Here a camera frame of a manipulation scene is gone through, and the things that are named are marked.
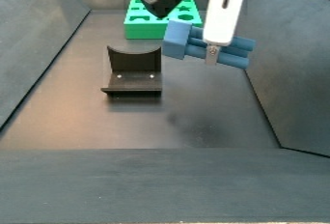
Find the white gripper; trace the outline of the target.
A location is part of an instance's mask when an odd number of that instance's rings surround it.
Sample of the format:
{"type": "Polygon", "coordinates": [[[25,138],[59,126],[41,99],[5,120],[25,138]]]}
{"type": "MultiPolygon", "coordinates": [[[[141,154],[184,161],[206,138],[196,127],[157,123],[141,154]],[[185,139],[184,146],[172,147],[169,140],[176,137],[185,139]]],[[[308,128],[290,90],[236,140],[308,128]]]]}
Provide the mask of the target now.
{"type": "Polygon", "coordinates": [[[208,43],[204,62],[211,66],[218,62],[219,46],[232,41],[242,1],[208,0],[202,38],[208,43]]]}

